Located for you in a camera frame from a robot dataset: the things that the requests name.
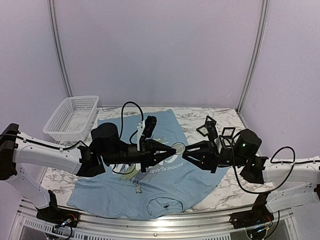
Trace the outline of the round silver brooch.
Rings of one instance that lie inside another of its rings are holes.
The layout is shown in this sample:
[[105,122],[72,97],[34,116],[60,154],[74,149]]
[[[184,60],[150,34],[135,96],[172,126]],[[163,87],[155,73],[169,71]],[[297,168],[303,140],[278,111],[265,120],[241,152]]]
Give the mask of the round silver brooch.
[[182,142],[174,143],[171,148],[175,150],[176,155],[182,155],[186,150],[186,146]]

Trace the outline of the light blue printed t-shirt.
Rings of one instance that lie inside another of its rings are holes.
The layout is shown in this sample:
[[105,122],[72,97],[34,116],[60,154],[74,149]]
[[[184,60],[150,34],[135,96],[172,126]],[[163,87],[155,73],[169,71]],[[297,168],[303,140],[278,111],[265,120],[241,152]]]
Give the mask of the light blue printed t-shirt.
[[[205,199],[221,182],[227,168],[201,170],[173,155],[141,172],[141,167],[119,164],[90,178],[79,178],[67,204],[106,218],[156,219],[180,213]],[[140,184],[142,193],[136,193]]]

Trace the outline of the white perforated plastic basket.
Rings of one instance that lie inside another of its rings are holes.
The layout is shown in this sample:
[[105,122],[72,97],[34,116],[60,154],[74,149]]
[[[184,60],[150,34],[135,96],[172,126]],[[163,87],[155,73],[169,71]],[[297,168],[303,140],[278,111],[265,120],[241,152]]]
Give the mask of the white perforated plastic basket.
[[95,119],[99,99],[97,95],[64,99],[45,124],[43,133],[58,142],[85,140]]

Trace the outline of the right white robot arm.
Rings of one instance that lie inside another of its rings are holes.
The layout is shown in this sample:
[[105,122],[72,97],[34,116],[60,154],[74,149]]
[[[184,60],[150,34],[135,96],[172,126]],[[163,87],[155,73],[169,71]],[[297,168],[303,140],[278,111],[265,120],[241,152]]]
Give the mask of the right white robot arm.
[[240,168],[236,173],[251,184],[273,183],[274,187],[265,191],[244,189],[244,192],[262,198],[261,204],[248,212],[247,219],[258,224],[270,213],[320,202],[320,158],[319,156],[297,159],[295,150],[284,146],[277,150],[290,150],[290,159],[275,156],[258,156],[262,140],[252,130],[246,128],[231,134],[208,132],[208,140],[185,147],[183,159],[198,168],[215,173],[217,168]]

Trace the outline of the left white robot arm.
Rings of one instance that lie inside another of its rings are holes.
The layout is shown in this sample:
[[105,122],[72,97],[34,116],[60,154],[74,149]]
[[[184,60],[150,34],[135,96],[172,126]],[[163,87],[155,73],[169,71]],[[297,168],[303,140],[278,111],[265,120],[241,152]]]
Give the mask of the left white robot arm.
[[0,179],[28,198],[35,208],[53,223],[63,219],[55,194],[29,176],[22,164],[60,169],[79,177],[104,173],[104,166],[140,164],[145,172],[173,156],[176,150],[151,139],[157,124],[154,116],[142,117],[137,127],[137,144],[121,140],[121,131],[114,123],[103,123],[91,131],[90,145],[81,140],[72,146],[51,144],[31,138],[11,123],[0,135]]

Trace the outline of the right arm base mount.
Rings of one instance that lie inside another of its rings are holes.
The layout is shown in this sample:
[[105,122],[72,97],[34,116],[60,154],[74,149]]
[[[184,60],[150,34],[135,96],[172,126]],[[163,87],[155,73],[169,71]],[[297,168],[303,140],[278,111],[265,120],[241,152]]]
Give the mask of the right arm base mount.
[[274,215],[266,207],[268,195],[259,194],[250,210],[232,213],[229,222],[233,228],[247,228],[273,221]]

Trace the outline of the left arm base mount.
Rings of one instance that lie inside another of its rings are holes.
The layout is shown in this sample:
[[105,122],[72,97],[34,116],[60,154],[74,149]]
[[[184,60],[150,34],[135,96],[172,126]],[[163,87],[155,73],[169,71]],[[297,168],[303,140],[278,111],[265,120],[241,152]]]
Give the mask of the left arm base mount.
[[72,228],[76,228],[79,222],[80,213],[78,211],[67,210],[64,208],[59,208],[57,205],[56,195],[48,190],[49,203],[48,206],[44,208],[36,208],[36,217],[40,220],[50,222],[61,226],[67,220],[71,220],[67,225]]

